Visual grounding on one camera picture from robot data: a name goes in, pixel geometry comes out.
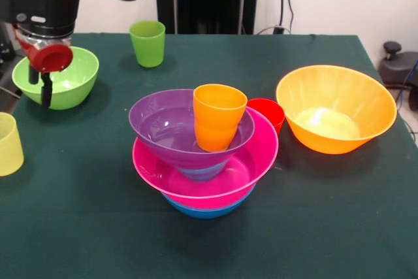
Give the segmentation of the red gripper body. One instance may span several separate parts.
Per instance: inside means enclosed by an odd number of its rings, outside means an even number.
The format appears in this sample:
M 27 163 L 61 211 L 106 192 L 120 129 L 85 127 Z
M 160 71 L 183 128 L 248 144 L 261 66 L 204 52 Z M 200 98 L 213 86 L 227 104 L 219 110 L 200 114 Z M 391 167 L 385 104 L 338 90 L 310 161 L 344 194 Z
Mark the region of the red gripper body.
M 40 73 L 51 73 L 66 69 L 72 62 L 71 38 L 42 38 L 22 32 L 15 36 L 29 64 Z

